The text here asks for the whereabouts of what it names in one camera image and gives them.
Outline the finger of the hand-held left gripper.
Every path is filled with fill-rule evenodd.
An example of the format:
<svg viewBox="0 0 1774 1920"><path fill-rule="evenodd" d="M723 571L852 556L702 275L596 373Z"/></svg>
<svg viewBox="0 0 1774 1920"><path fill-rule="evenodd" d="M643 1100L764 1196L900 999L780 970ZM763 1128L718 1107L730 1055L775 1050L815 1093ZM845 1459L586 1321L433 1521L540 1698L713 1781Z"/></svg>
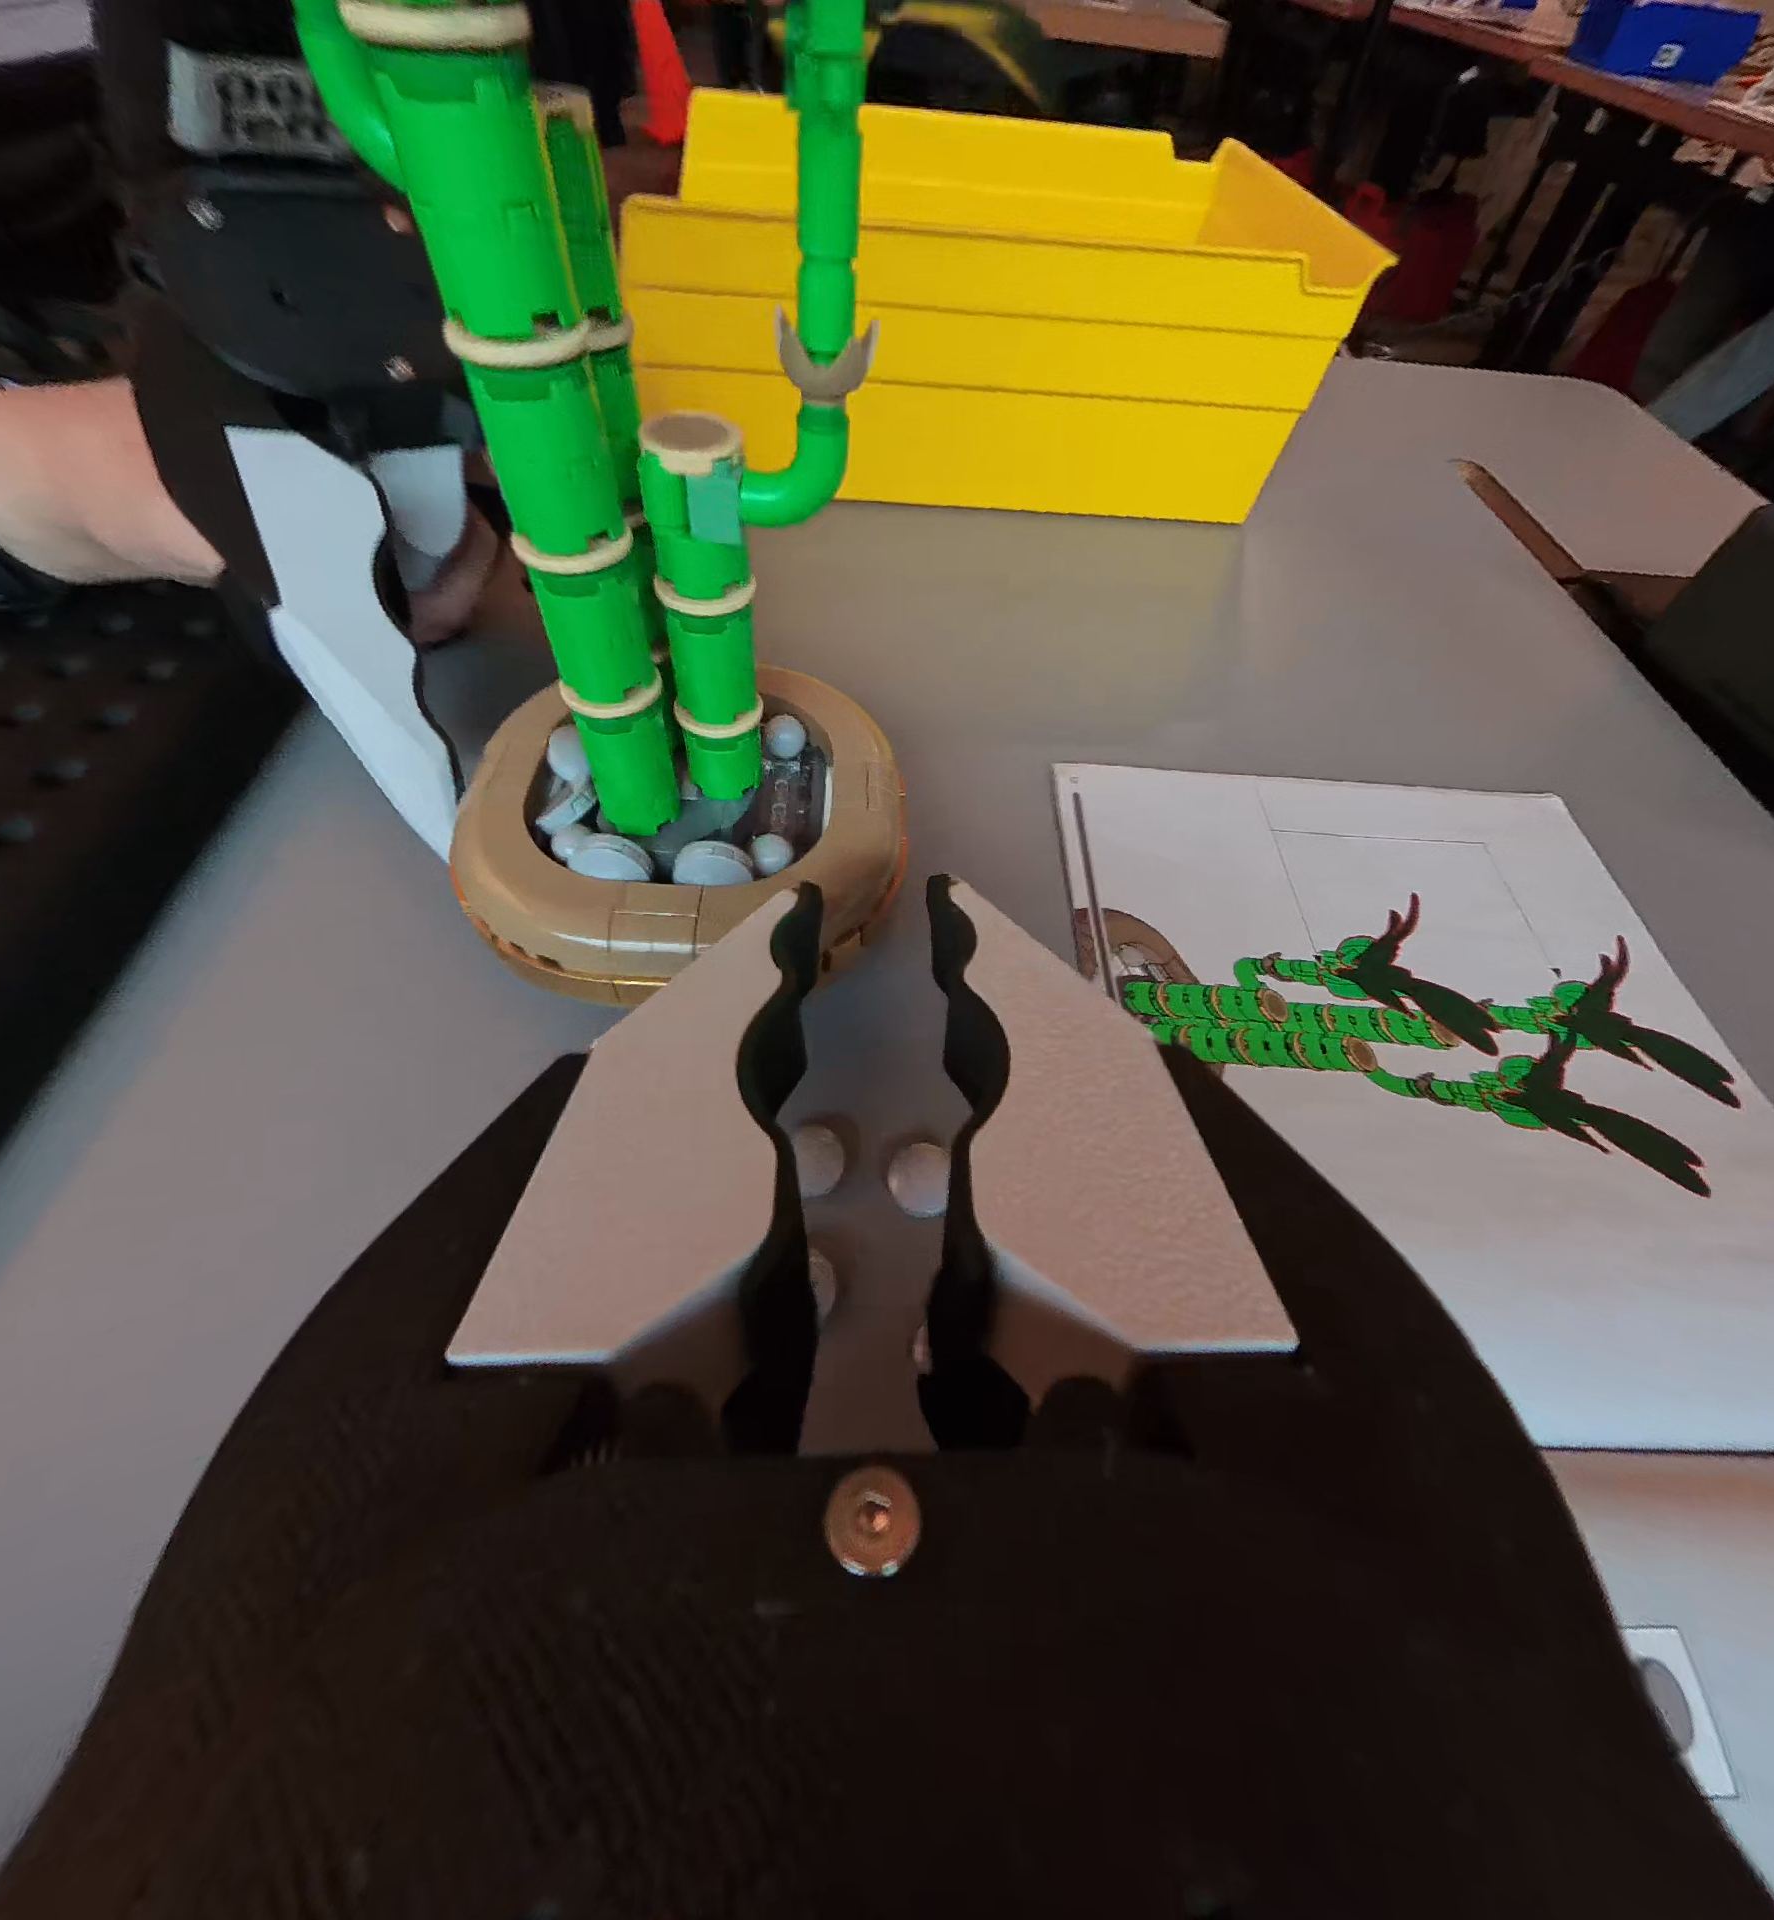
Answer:
<svg viewBox="0 0 1774 1920"><path fill-rule="evenodd" d="M226 446L271 565L281 656L395 814L446 860L460 763L424 710L420 652L379 588L382 495L367 475L285 428L230 426Z"/></svg>

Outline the stacked yellow storage bins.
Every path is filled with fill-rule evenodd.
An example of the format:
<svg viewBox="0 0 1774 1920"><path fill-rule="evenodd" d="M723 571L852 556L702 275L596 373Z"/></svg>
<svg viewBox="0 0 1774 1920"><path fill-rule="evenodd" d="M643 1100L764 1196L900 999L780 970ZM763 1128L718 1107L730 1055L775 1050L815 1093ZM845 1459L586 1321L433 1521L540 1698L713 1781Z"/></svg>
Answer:
<svg viewBox="0 0 1774 1920"><path fill-rule="evenodd" d="M1238 524L1393 265L1234 139L868 105L845 502ZM733 422L793 454L796 119L691 96L680 191L621 215L647 416Z"/></svg>

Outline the cluster of white lego pebbles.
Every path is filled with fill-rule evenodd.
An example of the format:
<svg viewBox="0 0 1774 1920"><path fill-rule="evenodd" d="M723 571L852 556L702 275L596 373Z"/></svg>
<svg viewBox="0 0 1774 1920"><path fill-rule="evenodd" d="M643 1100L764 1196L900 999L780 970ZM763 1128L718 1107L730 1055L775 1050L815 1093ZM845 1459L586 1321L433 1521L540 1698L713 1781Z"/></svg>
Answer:
<svg viewBox="0 0 1774 1920"><path fill-rule="evenodd" d="M812 1117L793 1123L787 1138L803 1200L809 1293L817 1331L827 1331L850 1293L861 1245L852 1212L865 1172L861 1135L846 1117ZM942 1218L950 1198L950 1151L926 1138L894 1144L876 1185L900 1214Z"/></svg>

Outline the cluttered wooden desk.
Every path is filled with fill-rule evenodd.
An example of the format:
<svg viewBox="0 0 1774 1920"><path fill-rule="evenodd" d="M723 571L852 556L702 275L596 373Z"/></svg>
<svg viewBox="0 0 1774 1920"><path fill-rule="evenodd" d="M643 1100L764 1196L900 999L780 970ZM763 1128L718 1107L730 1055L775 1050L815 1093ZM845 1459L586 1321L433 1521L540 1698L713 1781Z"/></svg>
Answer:
<svg viewBox="0 0 1774 1920"><path fill-rule="evenodd" d="M1577 100L1577 130L1548 133L1541 143L1539 159L1548 165L1577 169L1598 159L1603 150L1591 150L1589 142L1606 133L1610 116L1619 115L1633 130L1635 154L1655 143L1659 159L1667 162L1682 143L1695 142L1774 169L1774 122L1742 112L1708 89L1604 74L1572 59L1563 43L1504 25L1499 11L1392 5L1386 25L1521 70L1536 84Z"/></svg>

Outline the blue plastic bin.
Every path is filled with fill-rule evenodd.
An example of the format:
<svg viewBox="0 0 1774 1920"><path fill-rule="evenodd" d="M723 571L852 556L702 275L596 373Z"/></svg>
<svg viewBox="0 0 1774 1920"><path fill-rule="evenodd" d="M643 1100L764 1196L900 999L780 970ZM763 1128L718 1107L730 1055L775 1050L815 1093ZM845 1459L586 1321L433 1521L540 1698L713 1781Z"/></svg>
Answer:
<svg viewBox="0 0 1774 1920"><path fill-rule="evenodd" d="M1567 59L1627 80L1713 87L1746 57L1762 20L1714 3L1589 3Z"/></svg>

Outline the lego instruction booklet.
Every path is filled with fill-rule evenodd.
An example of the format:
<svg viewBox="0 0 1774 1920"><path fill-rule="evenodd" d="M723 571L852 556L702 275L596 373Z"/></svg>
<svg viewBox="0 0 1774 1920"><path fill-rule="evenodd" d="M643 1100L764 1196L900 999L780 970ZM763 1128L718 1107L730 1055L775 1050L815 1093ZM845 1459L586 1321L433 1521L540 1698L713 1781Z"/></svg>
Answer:
<svg viewBox="0 0 1774 1920"><path fill-rule="evenodd" d="M1056 766L1079 938L1557 1454L1774 1456L1774 1109L1555 798Z"/></svg>

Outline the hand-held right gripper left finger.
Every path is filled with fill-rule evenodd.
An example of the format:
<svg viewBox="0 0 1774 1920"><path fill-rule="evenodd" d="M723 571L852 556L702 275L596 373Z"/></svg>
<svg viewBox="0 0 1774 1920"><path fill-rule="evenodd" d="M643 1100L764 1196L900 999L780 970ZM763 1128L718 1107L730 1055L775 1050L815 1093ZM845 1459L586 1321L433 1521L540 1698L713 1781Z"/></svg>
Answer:
<svg viewBox="0 0 1774 1920"><path fill-rule="evenodd" d="M782 885L588 1050L452 1369L678 1389L730 1452L799 1452L819 1312L780 1109L803 1080L822 922L817 885Z"/></svg>

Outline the green lego bamboo plant model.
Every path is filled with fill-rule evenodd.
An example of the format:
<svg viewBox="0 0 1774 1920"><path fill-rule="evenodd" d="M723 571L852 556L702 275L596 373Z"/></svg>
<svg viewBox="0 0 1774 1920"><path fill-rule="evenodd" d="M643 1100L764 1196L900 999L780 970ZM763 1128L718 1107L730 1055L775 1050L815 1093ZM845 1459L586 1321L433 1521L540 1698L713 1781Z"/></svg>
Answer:
<svg viewBox="0 0 1774 1920"><path fill-rule="evenodd" d="M796 5L796 452L730 419L641 418L593 120L537 89L521 5L295 5L325 111L398 191L466 374L557 688L493 735L453 812L460 906L515 973L638 1007L782 883L819 888L809 971L846 962L903 876L903 784L846 694L754 654L750 528L827 508L857 332L865 6Z"/></svg>

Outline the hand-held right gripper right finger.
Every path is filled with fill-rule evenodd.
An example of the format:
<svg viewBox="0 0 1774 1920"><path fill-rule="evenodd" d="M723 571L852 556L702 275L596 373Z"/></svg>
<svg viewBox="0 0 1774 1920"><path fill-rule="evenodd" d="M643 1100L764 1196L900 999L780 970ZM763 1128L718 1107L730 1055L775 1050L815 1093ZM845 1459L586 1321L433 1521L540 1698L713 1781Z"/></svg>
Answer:
<svg viewBox="0 0 1774 1920"><path fill-rule="evenodd" d="M949 1151L924 1422L942 1452L1022 1443L1067 1382L1291 1358L1299 1340L1145 1024L969 881L926 883Z"/></svg>

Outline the person's left hand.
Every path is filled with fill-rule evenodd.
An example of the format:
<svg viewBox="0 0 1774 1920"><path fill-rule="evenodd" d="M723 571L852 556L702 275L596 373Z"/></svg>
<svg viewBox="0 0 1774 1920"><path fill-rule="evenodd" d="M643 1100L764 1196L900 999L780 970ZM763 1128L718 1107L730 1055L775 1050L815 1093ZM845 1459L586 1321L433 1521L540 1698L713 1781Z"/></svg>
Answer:
<svg viewBox="0 0 1774 1920"><path fill-rule="evenodd" d="M156 469L127 378L0 389L0 550L70 586L223 572Z"/></svg>

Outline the red bag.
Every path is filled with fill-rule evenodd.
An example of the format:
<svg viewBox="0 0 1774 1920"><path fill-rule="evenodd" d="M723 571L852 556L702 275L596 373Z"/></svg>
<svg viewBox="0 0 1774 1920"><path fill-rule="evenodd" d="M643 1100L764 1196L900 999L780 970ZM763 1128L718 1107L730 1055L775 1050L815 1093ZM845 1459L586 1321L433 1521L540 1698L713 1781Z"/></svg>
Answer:
<svg viewBox="0 0 1774 1920"><path fill-rule="evenodd" d="M1475 251L1478 201L1440 186L1410 201L1389 201L1379 184L1354 186L1349 223L1393 253L1365 313L1387 323L1436 323L1449 318L1462 276Z"/></svg>

